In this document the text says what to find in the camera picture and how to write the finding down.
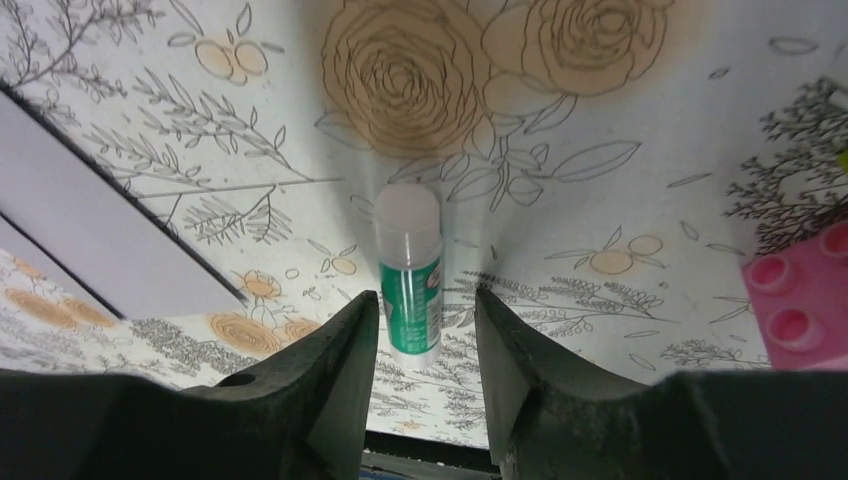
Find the lego stud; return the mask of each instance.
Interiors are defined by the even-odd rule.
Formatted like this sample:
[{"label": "lego stud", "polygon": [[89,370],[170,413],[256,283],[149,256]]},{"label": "lego stud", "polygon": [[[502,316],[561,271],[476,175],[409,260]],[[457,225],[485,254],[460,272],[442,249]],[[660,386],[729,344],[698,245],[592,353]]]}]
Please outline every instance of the lego stud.
[{"label": "lego stud", "polygon": [[824,329],[809,313],[789,308],[772,315],[766,323],[769,340],[790,352],[808,352],[824,340]]},{"label": "lego stud", "polygon": [[766,255],[748,269],[751,286],[767,295],[780,295],[795,286],[795,270],[782,255]]},{"label": "lego stud", "polygon": [[848,263],[848,222],[837,223],[821,235],[822,253],[832,260]]}]

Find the pink toy block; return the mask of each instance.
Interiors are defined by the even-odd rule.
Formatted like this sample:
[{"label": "pink toy block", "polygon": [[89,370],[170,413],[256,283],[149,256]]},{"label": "pink toy block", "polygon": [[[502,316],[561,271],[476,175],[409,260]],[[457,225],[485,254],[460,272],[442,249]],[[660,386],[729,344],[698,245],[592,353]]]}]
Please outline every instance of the pink toy block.
[{"label": "pink toy block", "polygon": [[742,276],[773,368],[848,370],[848,222]]}]

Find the orange rose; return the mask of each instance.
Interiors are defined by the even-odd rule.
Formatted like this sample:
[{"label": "orange rose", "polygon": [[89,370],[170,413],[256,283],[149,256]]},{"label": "orange rose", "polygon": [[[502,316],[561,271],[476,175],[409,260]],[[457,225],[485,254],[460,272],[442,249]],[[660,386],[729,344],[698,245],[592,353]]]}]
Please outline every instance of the orange rose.
[{"label": "orange rose", "polygon": [[280,283],[271,275],[251,270],[242,277],[244,288],[257,297],[273,299],[280,296]]},{"label": "orange rose", "polygon": [[100,325],[105,328],[115,326],[115,322],[113,322],[111,318],[98,312],[95,308],[82,300],[66,298],[62,300],[62,306],[79,320],[83,320],[94,325]]},{"label": "orange rose", "polygon": [[221,340],[252,354],[270,354],[282,348],[280,339],[265,325],[236,313],[209,318],[209,326]]},{"label": "orange rose", "polygon": [[534,86],[600,95],[653,65],[674,0],[535,0],[496,17],[483,46],[498,67]]},{"label": "orange rose", "polygon": [[321,328],[320,323],[301,318],[299,320],[288,321],[284,325],[275,328],[274,331],[283,340],[296,342],[319,328]]},{"label": "orange rose", "polygon": [[43,279],[44,278],[44,275],[42,275],[41,272],[39,272],[38,270],[33,268],[32,265],[26,263],[25,261],[21,260],[20,258],[14,257],[12,259],[12,262],[15,264],[15,268],[17,269],[17,271],[23,273],[27,277],[35,278],[35,279]]},{"label": "orange rose", "polygon": [[6,298],[21,310],[41,320],[44,323],[60,328],[73,328],[76,322],[64,310],[44,298],[26,290],[16,288],[6,289]]},{"label": "orange rose", "polygon": [[345,2],[322,51],[324,86],[380,153],[459,153],[484,114],[482,33],[454,0]]}]

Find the white cap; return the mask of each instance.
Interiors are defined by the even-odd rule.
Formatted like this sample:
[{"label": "white cap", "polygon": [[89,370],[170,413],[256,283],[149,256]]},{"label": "white cap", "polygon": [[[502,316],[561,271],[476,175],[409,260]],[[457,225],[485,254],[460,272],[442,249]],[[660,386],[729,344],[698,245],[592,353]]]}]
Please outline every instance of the white cap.
[{"label": "white cap", "polygon": [[415,183],[386,185],[374,204],[380,261],[415,267],[433,260],[442,246],[439,201]]}]

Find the floral wallpaper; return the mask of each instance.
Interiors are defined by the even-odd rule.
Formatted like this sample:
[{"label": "floral wallpaper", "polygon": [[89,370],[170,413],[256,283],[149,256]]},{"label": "floral wallpaper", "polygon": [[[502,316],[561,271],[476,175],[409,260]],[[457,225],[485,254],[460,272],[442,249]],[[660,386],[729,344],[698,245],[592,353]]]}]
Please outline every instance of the floral wallpaper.
[{"label": "floral wallpaper", "polygon": [[443,205],[442,356],[403,371],[382,338],[368,428],[486,446],[478,287],[641,382],[768,368],[739,268],[848,218],[848,113],[821,79],[846,17],[838,0],[0,0],[4,91],[248,299],[115,322],[4,253],[0,366],[215,383],[376,288],[372,202],[418,182]]}]

